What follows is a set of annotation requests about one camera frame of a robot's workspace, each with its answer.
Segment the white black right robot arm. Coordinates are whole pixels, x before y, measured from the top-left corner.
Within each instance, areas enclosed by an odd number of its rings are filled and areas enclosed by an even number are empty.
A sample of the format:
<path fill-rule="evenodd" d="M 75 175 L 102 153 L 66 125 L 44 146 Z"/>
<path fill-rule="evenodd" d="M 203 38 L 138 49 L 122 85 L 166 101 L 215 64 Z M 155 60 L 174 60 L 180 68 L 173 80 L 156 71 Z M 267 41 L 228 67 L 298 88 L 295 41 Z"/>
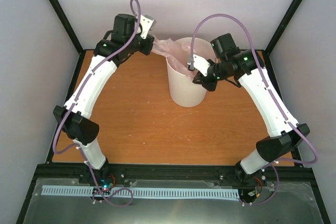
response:
<path fill-rule="evenodd" d="M 292 152 L 304 136 L 310 133 L 307 124 L 300 124 L 288 111 L 272 85 L 262 59 L 253 49 L 245 51 L 236 46 L 231 34 L 211 41 L 218 62 L 194 54 L 189 67 L 197 74 L 194 84 L 215 91 L 217 83 L 225 80 L 243 87 L 253 100 L 267 129 L 268 136 L 256 143 L 256 148 L 235 165 L 235 179 L 246 185 L 262 168 Z"/>

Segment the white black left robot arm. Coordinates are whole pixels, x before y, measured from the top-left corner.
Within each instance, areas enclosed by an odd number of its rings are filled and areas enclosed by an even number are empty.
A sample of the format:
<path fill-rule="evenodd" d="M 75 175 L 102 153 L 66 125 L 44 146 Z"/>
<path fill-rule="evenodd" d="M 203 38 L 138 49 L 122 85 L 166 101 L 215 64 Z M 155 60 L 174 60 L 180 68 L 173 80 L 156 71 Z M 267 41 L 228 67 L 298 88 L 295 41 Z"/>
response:
<path fill-rule="evenodd" d="M 73 95 L 53 110 L 59 124 L 56 133 L 64 132 L 82 151 L 85 163 L 92 168 L 90 176 L 97 183 L 108 180 L 109 170 L 104 167 L 107 158 L 98 143 L 99 125 L 90 120 L 94 105 L 121 64 L 136 52 L 150 54 L 154 37 L 149 32 L 155 22 L 148 15 L 117 15 L 113 29 L 97 43 L 88 70 Z"/>

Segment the pink translucent plastic trash bag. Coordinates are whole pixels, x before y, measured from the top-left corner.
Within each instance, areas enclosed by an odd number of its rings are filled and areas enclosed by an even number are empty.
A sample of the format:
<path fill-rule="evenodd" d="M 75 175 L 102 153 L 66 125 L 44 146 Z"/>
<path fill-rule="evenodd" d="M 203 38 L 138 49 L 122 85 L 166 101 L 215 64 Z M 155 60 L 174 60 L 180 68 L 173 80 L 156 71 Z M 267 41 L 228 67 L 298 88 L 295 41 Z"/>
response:
<path fill-rule="evenodd" d="M 196 71 L 189 71 L 187 69 L 187 62 L 191 52 L 192 37 L 178 39 L 173 41 L 154 39 L 152 52 L 164 56 L 173 70 L 185 75 L 189 79 L 193 79 Z M 211 44 L 203 39 L 195 38 L 194 54 L 208 60 L 216 61 Z"/>

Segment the white plastic trash bin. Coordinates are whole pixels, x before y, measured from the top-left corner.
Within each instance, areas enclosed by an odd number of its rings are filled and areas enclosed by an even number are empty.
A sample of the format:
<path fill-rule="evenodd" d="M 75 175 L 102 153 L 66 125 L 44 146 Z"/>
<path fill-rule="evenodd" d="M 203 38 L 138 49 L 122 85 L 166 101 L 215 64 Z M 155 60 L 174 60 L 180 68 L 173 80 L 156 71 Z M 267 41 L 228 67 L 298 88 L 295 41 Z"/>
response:
<path fill-rule="evenodd" d="M 208 41 L 196 38 L 194 41 L 194 51 L 198 56 L 216 62 L 212 46 Z M 199 105 L 204 100 L 207 90 L 200 84 L 194 84 L 192 79 L 189 79 L 186 75 L 176 71 L 173 68 L 172 60 L 167 59 L 166 62 L 169 90 L 172 100 L 177 105 L 186 108 Z"/>

